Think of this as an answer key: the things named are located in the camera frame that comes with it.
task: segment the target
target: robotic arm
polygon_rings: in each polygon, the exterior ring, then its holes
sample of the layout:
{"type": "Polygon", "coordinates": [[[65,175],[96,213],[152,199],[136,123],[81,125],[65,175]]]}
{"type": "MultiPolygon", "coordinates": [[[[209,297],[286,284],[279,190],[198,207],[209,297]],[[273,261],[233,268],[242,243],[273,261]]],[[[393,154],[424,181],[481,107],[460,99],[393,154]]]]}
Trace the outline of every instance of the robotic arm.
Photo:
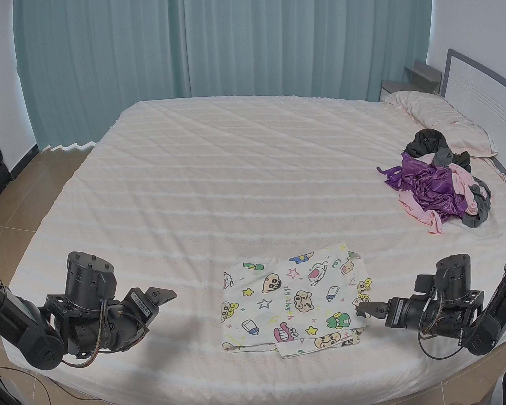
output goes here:
{"type": "Polygon", "coordinates": [[[110,263],[71,252],[65,294],[47,295],[43,307],[15,297],[0,281],[0,336],[19,348],[35,368],[56,368],[65,354],[85,361],[64,363],[86,367],[98,353],[127,351],[139,343],[159,306],[176,298],[174,291],[150,287],[146,293],[132,288],[117,301],[115,291],[110,263]]]}
{"type": "Polygon", "coordinates": [[[420,294],[393,297],[388,303],[360,303],[357,310],[386,319],[386,327],[418,331],[419,340],[424,339],[422,334],[455,338],[472,354],[485,355],[506,330],[506,265],[504,270],[483,311],[484,292],[470,287],[471,257],[467,254],[440,260],[435,275],[418,275],[414,290],[420,294]]]}

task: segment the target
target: mattress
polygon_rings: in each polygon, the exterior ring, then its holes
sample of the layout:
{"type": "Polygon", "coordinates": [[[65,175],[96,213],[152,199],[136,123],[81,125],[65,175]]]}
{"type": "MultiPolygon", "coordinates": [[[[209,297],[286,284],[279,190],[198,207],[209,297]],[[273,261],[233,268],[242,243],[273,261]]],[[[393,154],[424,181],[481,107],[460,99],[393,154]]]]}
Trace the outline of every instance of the mattress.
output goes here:
{"type": "MultiPolygon", "coordinates": [[[[456,253],[471,256],[472,287],[489,300],[506,261],[506,184],[490,163],[473,159],[473,174],[494,193],[489,219],[477,229],[453,219],[444,234],[429,234],[376,171],[400,164],[420,129],[389,104],[324,98],[189,98],[128,108],[64,186],[11,288],[42,304],[64,291],[68,253],[83,251],[115,266],[118,299],[150,286],[178,298],[128,352],[45,374],[117,404],[365,405],[476,361],[466,350],[433,361],[416,332],[376,319],[358,345],[289,359],[221,347],[225,268],[341,241],[364,258],[374,301],[410,296],[417,274],[434,273],[439,259],[456,253]]],[[[457,348],[451,339],[427,342],[437,356],[457,348]]],[[[29,367],[5,345],[12,362],[29,367]]]]}

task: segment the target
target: wall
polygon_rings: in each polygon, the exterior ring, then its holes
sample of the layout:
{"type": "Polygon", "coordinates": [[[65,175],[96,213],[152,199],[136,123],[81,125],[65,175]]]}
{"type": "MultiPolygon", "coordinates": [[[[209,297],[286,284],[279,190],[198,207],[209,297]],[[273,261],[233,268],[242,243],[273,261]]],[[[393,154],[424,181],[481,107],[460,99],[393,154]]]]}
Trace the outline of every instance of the wall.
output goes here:
{"type": "Polygon", "coordinates": [[[448,48],[506,78],[506,0],[433,0],[427,63],[444,72],[448,48]]]}
{"type": "Polygon", "coordinates": [[[11,171],[34,146],[13,44],[13,0],[0,0],[0,150],[11,171]]]}

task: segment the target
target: teal curtain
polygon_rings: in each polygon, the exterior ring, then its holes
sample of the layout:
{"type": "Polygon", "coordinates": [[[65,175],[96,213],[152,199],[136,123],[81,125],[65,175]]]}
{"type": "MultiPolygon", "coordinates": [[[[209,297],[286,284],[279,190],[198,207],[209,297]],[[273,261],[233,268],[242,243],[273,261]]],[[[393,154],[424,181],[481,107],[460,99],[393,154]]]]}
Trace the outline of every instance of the teal curtain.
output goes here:
{"type": "Polygon", "coordinates": [[[425,61],[432,0],[14,0],[40,147],[98,141],[139,100],[378,100],[425,61]]]}

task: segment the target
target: tiled floor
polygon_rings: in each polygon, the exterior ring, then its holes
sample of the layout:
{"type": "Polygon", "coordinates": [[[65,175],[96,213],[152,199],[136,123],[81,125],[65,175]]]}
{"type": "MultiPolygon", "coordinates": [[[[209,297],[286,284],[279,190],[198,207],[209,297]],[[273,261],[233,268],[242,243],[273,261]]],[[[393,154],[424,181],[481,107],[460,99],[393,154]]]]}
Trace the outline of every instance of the tiled floor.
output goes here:
{"type": "MultiPolygon", "coordinates": [[[[61,192],[64,183],[81,165],[87,150],[46,150],[39,154],[20,176],[0,195],[0,278],[9,283],[34,232],[61,192]]],[[[472,367],[466,368],[425,391],[383,405],[470,405],[478,402],[492,387],[506,364],[506,344],[472,367]]],[[[6,357],[0,339],[0,366],[14,367],[6,357]]],[[[0,369],[34,403],[45,405],[47,395],[41,385],[26,374],[0,369]]],[[[37,375],[47,387],[53,405],[80,405],[47,378],[37,375]]],[[[85,397],[78,392],[77,396],[85,397]]]]}

